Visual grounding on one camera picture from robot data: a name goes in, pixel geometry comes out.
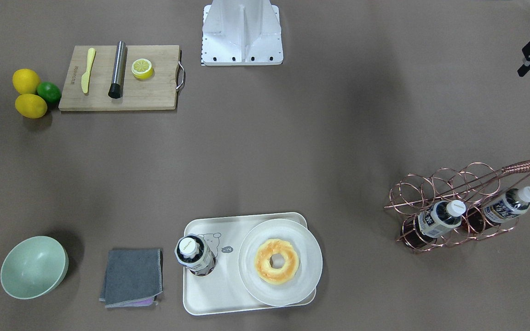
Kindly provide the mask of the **green lime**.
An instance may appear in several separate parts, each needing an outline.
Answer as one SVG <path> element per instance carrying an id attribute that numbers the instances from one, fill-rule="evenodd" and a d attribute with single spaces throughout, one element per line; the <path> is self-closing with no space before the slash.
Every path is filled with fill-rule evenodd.
<path id="1" fill-rule="evenodd" d="M 52 82 L 44 81 L 38 84 L 36 94 L 40 96 L 47 103 L 59 103 L 62 97 L 62 92 L 58 86 Z"/>

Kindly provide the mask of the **grey folded cloth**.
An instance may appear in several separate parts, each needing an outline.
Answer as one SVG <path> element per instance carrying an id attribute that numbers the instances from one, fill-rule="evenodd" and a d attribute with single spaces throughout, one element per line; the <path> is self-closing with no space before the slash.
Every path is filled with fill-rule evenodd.
<path id="1" fill-rule="evenodd" d="M 106 308 L 156 305 L 162 291 L 162 249 L 109 251 L 99 295 Z"/>

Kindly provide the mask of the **cream serving tray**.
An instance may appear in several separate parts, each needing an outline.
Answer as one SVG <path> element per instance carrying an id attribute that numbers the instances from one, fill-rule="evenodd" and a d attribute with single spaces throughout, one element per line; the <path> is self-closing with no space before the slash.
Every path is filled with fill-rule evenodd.
<path id="1" fill-rule="evenodd" d="M 242 283 L 238 273 L 238 254 L 244 237 L 252 228 L 271 219 L 288 219 L 308 229 L 307 220 L 298 212 L 202 218 L 191 221 L 184 235 L 203 235 L 215 254 L 215 268 L 206 276 L 183 275 L 183 305 L 192 315 L 226 314 L 260 309 L 285 308 L 309 304 L 316 289 L 299 303 L 269 306 L 255 299 Z"/>

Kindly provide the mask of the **green bowl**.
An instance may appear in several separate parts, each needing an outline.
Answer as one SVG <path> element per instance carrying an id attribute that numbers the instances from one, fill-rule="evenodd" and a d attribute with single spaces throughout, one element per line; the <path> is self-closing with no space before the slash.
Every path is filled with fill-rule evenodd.
<path id="1" fill-rule="evenodd" d="M 17 244 L 0 269 L 0 284 L 11 297 L 35 299 L 50 293 L 65 279 L 67 250 L 56 239 L 38 235 Z"/>

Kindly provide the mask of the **wooden cutting board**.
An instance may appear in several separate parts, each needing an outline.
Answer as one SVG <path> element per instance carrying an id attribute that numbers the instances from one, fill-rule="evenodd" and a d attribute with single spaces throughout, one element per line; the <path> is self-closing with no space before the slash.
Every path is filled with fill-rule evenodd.
<path id="1" fill-rule="evenodd" d="M 86 71 L 87 52 L 90 46 L 75 46 L 68 65 L 67 77 L 59 102 L 60 111 L 163 111 L 177 106 L 180 78 L 184 78 L 179 64 L 179 45 L 126 46 L 125 74 L 122 96 L 109 96 L 116 45 L 93 46 L 96 50 L 92 63 L 88 93 L 82 92 L 81 78 Z M 139 80 L 131 73 L 133 61 L 146 58 L 151 61 L 154 73 Z"/>

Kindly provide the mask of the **steel cylinder tool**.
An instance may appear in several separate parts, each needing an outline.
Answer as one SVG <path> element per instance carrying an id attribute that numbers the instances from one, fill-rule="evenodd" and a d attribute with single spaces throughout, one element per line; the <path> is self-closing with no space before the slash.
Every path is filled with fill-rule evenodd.
<path id="1" fill-rule="evenodd" d="M 108 95 L 112 99 L 122 97 L 123 82 L 126 73 L 127 46 L 123 40 L 116 45 L 115 61 L 112 69 L 112 79 Z"/>

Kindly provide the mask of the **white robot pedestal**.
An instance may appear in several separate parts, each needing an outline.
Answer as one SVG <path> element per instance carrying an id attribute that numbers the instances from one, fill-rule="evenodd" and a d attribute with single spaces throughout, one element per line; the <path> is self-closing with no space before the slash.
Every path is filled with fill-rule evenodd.
<path id="1" fill-rule="evenodd" d="M 202 12 L 202 65 L 283 63 L 279 8 L 269 0 L 213 0 Z"/>

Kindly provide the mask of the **half lemon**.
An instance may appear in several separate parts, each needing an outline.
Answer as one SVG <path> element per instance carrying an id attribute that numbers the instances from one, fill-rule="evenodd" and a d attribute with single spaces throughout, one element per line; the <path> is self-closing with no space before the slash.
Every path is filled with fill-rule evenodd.
<path id="1" fill-rule="evenodd" d="M 146 58 L 140 58 L 131 64 L 131 73 L 139 80 L 146 80 L 154 74 L 153 63 Z"/>

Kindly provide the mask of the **yellow plastic knife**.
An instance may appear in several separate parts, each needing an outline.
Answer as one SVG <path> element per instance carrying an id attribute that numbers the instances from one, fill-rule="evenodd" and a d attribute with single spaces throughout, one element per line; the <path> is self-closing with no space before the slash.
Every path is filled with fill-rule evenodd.
<path id="1" fill-rule="evenodd" d="M 93 47 L 90 47 L 87 50 L 87 55 L 86 55 L 86 71 L 82 74 L 82 77 L 81 77 L 81 90 L 83 94 L 88 94 L 89 92 L 91 69 L 94 63 L 95 55 L 96 55 L 96 49 Z"/>

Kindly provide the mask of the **yellow glazed donut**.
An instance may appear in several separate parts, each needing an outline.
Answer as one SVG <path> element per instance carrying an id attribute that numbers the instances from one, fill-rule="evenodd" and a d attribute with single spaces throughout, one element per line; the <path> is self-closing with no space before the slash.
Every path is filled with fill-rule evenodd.
<path id="1" fill-rule="evenodd" d="M 271 264 L 271 258 L 275 254 L 280 254 L 284 259 L 281 268 L 274 268 Z M 259 245 L 253 266 L 263 281 L 272 285 L 281 285 L 294 278 L 300 266 L 300 257 L 292 243 L 282 239 L 267 239 Z"/>

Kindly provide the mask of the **tea bottle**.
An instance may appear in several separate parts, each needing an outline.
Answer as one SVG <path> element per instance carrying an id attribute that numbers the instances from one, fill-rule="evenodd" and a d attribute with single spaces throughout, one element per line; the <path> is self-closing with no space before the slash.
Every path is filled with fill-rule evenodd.
<path id="1" fill-rule="evenodd" d="M 460 226 L 466 209 L 465 203 L 460 200 L 434 203 L 403 227 L 400 231 L 403 242 L 414 249 L 429 247 Z"/>
<path id="2" fill-rule="evenodd" d="M 206 276 L 215 268 L 215 254 L 201 234 L 180 238 L 174 254 L 179 264 L 195 276 Z"/>
<path id="3" fill-rule="evenodd" d="M 530 186 L 512 188 L 469 214 L 465 227 L 469 234 L 480 234 L 524 215 L 529 209 Z"/>

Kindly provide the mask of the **white round plate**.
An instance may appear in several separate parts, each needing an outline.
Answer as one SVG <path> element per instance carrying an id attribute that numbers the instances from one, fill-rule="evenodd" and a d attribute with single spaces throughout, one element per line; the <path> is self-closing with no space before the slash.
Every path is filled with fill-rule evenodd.
<path id="1" fill-rule="evenodd" d="M 294 278 L 281 285 L 263 281 L 257 274 L 253 259 L 259 245 L 267 239 L 282 239 L 292 243 L 300 257 L 300 266 Z M 280 254 L 271 258 L 274 268 L 281 268 Z M 323 269 L 323 258 L 316 238 L 300 223 L 288 219 L 271 219 L 258 224 L 248 232 L 238 254 L 238 273 L 242 284 L 255 299 L 269 306 L 281 307 L 299 303 L 316 288 Z"/>

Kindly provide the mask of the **whole lemon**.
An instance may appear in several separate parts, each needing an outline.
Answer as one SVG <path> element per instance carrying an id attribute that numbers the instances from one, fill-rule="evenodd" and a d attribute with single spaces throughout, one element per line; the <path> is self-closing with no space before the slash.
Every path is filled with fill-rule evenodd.
<path id="1" fill-rule="evenodd" d="M 36 94 L 40 83 L 40 76 L 28 68 L 16 70 L 12 75 L 13 87 L 20 95 Z"/>
<path id="2" fill-rule="evenodd" d="M 35 94 L 22 94 L 18 96 L 14 105 L 16 110 L 28 119 L 40 119 L 48 110 L 46 101 Z"/>

